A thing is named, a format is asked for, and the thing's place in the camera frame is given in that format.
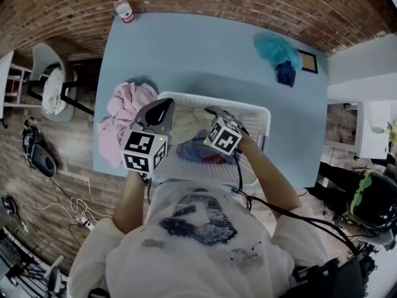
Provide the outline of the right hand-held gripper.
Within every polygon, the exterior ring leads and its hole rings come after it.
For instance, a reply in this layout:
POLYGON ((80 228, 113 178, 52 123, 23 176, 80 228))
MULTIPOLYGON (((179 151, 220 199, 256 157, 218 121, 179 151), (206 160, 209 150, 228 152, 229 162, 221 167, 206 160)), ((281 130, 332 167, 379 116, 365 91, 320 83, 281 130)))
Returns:
POLYGON ((206 112, 213 115, 212 129, 203 143, 220 153, 232 155, 242 139, 242 133, 249 134, 234 115, 219 106, 207 106, 206 112))

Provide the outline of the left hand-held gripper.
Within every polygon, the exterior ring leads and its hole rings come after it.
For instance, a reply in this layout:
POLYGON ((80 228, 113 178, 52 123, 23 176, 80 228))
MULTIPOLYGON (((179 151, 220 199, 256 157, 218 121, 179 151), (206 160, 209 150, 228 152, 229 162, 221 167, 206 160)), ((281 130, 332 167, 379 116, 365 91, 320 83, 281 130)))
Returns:
POLYGON ((169 132, 175 112, 171 98, 155 100, 142 107, 135 122, 126 128, 120 144, 125 169, 153 175, 169 152, 169 132))

